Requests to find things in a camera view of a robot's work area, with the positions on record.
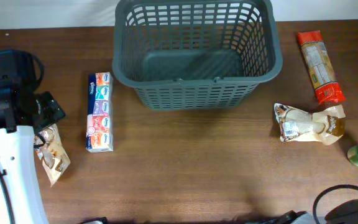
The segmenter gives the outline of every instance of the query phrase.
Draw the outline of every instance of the basket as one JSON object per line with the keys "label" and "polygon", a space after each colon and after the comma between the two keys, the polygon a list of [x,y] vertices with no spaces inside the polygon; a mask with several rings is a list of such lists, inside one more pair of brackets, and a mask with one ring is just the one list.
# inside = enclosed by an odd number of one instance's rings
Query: basket
{"label": "basket", "polygon": [[277,76],[269,0],[121,0],[112,68],[155,110],[230,108]]}

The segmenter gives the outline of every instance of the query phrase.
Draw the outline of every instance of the wood grain surface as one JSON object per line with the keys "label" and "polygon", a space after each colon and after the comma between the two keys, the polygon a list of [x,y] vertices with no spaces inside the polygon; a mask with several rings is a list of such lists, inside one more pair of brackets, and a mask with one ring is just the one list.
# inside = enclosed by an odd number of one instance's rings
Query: wood grain surface
{"label": "wood grain surface", "polygon": [[[296,39],[321,30],[347,101],[346,134],[335,144],[279,140],[273,104],[319,111]],[[279,22],[284,65],[231,110],[158,112],[114,82],[114,152],[85,150],[87,75],[111,72],[113,27],[0,30],[0,50],[20,49],[45,64],[39,91],[50,91],[67,117],[58,124],[71,164],[50,182],[37,177],[50,223],[185,222],[311,211],[315,197],[337,184],[358,185],[345,152],[358,143],[358,21]],[[340,190],[319,206],[325,215],[358,198]]]}

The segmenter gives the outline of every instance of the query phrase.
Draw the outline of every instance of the beige snack package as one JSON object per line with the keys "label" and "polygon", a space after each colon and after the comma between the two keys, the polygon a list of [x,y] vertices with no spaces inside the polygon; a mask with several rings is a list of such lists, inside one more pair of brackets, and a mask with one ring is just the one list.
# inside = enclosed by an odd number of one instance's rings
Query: beige snack package
{"label": "beige snack package", "polygon": [[319,113],[307,113],[276,103],[274,113],[280,125],[282,142],[321,141],[328,146],[340,139],[345,132],[342,105],[332,106]]}
{"label": "beige snack package", "polygon": [[[47,172],[50,186],[52,186],[70,165],[70,160],[60,141],[56,124],[45,128],[39,134],[45,139],[45,144],[35,148],[35,152],[42,161],[42,166]],[[41,145],[42,143],[42,140],[35,136],[34,145]]]}

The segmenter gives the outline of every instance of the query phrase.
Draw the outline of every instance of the white wall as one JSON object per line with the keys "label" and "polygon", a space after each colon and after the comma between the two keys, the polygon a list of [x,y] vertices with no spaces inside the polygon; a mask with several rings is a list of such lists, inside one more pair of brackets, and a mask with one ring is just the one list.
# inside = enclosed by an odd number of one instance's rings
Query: white wall
{"label": "white wall", "polygon": [[[0,29],[113,26],[118,1],[0,0]],[[358,19],[358,0],[271,2],[276,21]]]}

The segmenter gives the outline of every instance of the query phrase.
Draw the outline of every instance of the red package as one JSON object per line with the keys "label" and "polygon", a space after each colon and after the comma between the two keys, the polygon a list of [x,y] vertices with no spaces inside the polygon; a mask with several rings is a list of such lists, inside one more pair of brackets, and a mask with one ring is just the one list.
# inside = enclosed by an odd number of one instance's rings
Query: red package
{"label": "red package", "polygon": [[344,101],[320,31],[298,33],[298,39],[319,103]]}

